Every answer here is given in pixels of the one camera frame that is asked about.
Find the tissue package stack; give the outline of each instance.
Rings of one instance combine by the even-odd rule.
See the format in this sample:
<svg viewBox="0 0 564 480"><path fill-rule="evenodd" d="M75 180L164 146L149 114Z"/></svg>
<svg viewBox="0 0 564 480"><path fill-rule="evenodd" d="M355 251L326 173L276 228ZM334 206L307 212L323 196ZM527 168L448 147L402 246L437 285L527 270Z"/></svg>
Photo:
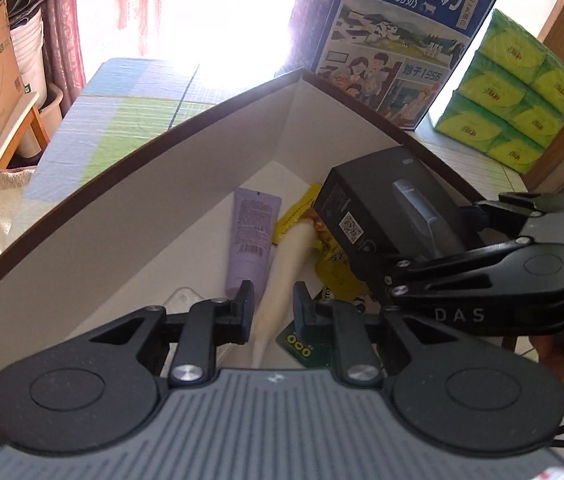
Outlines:
<svg viewBox="0 0 564 480"><path fill-rule="evenodd" d="M564 63L494 10L436 130L526 173L563 126Z"/></svg>

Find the checkered tablecloth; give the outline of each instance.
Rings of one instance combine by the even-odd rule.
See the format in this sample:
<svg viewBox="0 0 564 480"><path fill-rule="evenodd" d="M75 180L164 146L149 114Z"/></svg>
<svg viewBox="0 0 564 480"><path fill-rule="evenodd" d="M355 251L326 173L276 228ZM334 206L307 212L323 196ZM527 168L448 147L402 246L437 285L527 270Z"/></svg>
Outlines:
<svg viewBox="0 0 564 480"><path fill-rule="evenodd" d="M111 59L75 101L24 193L9 233L15 240L93 177L169 127L247 88L220 84L203 66ZM423 123L415 137L490 199L525 190L520 176Z"/></svg>

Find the wooden stool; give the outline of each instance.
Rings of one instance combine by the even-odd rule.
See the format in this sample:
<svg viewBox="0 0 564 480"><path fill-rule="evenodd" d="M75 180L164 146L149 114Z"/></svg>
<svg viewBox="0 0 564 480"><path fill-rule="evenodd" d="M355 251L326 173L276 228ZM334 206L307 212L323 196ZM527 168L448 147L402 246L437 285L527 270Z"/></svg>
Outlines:
<svg viewBox="0 0 564 480"><path fill-rule="evenodd" d="M13 158L15 150L29 126L33 130L35 139L42 151L47 148L50 140L41 121L40 113L35 106L38 96L37 92L24 94L9 117L0 137L0 170L5 170L8 167L10 159Z"/></svg>

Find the barcode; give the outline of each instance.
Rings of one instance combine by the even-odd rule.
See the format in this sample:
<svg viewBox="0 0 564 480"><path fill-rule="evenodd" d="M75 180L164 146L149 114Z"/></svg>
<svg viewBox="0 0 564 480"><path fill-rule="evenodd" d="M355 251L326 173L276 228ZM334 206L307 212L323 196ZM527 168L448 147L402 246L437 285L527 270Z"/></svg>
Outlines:
<svg viewBox="0 0 564 480"><path fill-rule="evenodd" d="M339 223L339 228L342 229L342 232L345 235L347 235L348 241L352 244L354 244L364 234L360 225L349 212L344 215L344 218Z"/></svg>
<svg viewBox="0 0 564 480"><path fill-rule="evenodd" d="M264 249L262 249L258 245L250 245L250 244L240 244L238 252L239 253L258 254L259 256L264 255Z"/></svg>

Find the purple tube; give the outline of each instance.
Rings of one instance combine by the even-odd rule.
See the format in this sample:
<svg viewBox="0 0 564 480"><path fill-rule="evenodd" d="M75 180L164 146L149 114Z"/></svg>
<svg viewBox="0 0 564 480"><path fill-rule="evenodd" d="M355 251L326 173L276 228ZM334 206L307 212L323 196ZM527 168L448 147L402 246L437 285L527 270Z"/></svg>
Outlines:
<svg viewBox="0 0 564 480"><path fill-rule="evenodd" d="M255 286L255 303L259 303L267 286L268 255L273 230L282 205L278 196L238 187L233 205L233 227L226 295L234 298L242 280Z"/></svg>

